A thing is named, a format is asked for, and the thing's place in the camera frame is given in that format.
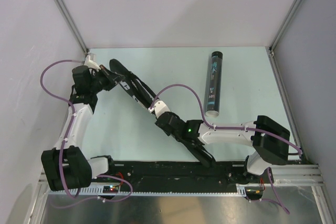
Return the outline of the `black racket cover bag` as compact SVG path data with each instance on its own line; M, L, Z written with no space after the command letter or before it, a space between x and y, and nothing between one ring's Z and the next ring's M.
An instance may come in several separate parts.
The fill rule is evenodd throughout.
M156 94L118 60L111 59L109 61L109 67L112 72L125 76L125 79L120 86L129 96L138 102L139 105L148 109L151 102L154 101ZM203 166L210 168L216 165L216 161L204 148L204 144L198 138L200 136L198 131L202 123L202 120L184 121L184 128L181 133L171 136L176 141L182 143Z

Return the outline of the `black shuttlecock tube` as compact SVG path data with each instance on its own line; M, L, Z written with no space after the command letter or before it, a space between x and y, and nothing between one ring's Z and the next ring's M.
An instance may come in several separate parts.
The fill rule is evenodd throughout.
M213 118L219 116L222 63L223 53L220 51L212 52L207 73L204 112L206 116Z

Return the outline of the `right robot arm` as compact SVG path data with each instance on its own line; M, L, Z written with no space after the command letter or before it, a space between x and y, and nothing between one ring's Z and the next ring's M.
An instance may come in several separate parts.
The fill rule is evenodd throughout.
M224 126L208 126L203 120L183 121L173 112L161 113L155 125L167 136L172 136L183 144L205 167L213 167L215 158L205 145L215 143L239 144L254 148L255 152L246 158L243 178L253 183L261 177L270 165L287 165L289 145L279 139L289 141L288 129L265 115L257 120Z

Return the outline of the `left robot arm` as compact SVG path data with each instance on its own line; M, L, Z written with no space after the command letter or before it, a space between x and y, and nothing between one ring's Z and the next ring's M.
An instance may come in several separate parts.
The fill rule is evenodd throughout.
M43 151L41 162L52 191L79 189L90 186L99 176L104 181L116 177L116 168L109 155L87 158L81 147L90 119L98 102L97 94L110 91L123 80L123 76L111 72L103 65L98 67L77 66L72 70L74 84L68 116L56 145Z

